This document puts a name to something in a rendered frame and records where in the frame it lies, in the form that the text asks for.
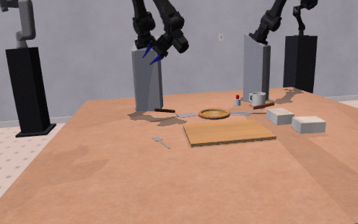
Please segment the round cheese pizza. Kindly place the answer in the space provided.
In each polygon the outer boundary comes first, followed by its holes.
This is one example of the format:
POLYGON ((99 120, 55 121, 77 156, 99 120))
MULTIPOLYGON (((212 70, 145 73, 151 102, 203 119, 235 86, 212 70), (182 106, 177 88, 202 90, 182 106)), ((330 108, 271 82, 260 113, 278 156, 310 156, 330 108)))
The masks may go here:
POLYGON ((225 119, 230 116, 230 112, 222 108, 207 108, 199 111, 198 114, 205 119, 225 119))

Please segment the light wooden cutting board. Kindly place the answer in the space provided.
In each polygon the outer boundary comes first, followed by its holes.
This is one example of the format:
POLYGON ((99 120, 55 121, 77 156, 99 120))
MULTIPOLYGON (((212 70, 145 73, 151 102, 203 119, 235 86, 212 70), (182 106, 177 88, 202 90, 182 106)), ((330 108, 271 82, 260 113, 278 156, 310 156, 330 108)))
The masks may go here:
POLYGON ((191 147, 276 139, 276 135, 255 119, 184 124, 183 128, 191 147))

